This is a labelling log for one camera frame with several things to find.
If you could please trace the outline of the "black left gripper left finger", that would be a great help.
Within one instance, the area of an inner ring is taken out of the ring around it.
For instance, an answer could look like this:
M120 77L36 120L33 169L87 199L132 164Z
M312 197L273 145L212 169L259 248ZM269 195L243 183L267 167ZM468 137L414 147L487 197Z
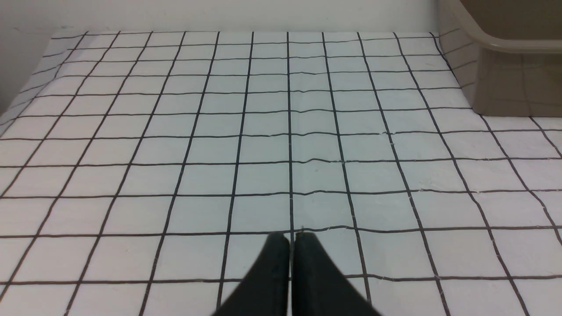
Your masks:
M285 316L288 310L290 243L281 233L267 236L253 266L215 316Z

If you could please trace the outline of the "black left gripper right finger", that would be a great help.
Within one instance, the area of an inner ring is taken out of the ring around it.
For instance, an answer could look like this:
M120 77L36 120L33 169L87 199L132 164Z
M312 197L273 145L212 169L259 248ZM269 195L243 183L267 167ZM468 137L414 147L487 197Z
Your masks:
M379 316L333 263L317 236L295 236L292 270L294 316Z

